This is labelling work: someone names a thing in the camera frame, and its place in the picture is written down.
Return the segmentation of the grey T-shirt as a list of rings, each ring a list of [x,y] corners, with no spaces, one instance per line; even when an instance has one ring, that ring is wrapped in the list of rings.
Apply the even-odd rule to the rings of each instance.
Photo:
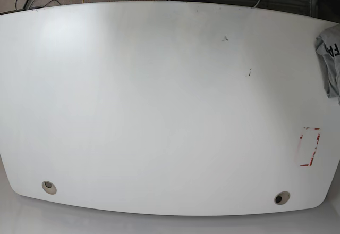
[[[327,97],[339,103],[339,24],[322,31],[314,47]]]

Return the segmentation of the red tape rectangle marking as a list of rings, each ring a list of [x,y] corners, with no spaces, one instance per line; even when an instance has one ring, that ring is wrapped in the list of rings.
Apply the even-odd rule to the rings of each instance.
[[[304,127],[300,135],[297,163],[302,167],[309,167],[313,164],[315,154],[317,151],[319,139],[321,135],[321,128]]]

